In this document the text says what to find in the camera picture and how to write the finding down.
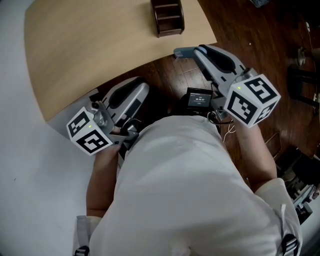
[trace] white cube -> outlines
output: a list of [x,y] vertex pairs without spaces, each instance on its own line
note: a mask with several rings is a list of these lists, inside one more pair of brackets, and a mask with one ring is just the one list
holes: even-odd
[[93,114],[85,107],[68,122],[66,129],[72,143],[89,156],[113,144],[93,120]]
[[250,128],[266,119],[280,99],[276,88],[261,74],[232,84],[224,110]]

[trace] buckle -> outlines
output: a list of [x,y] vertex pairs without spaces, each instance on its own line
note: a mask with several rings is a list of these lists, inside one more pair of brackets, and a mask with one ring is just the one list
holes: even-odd
[[74,256],[88,256],[90,254],[90,249],[88,246],[81,246],[79,249],[76,249]]
[[294,253],[295,249],[298,247],[298,240],[293,234],[287,234],[282,242],[282,255],[289,255]]

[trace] person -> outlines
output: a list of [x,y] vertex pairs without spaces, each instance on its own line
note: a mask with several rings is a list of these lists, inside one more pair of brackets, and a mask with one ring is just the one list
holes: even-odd
[[99,152],[73,255],[275,256],[287,234],[297,238],[298,255],[299,219],[261,131],[234,125],[250,187],[202,116],[145,128],[118,174],[120,146]]

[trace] chair leg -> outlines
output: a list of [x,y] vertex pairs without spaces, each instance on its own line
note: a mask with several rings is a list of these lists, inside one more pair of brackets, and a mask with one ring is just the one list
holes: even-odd
[[318,86],[318,81],[316,78],[310,78],[310,77],[304,77],[304,76],[299,76],[296,79],[299,79],[299,81],[307,83],[307,84],[311,84],[314,86]]
[[314,101],[312,99],[309,99],[309,98],[301,96],[301,95],[296,95],[295,99],[298,100],[298,101],[301,101],[303,103],[306,103],[308,105],[311,105],[311,106],[313,106],[313,107],[315,107],[317,109],[320,109],[320,103],[316,102],[316,101]]
[[311,78],[311,79],[318,79],[318,75],[315,72],[311,71],[306,71],[298,68],[292,68],[292,71],[294,71],[295,75],[306,77],[306,78]]

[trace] white wall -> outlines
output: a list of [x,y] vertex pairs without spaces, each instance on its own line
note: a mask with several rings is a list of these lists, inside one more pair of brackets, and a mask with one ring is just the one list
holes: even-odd
[[0,252],[70,256],[93,158],[41,116],[24,50],[31,2],[0,2]]

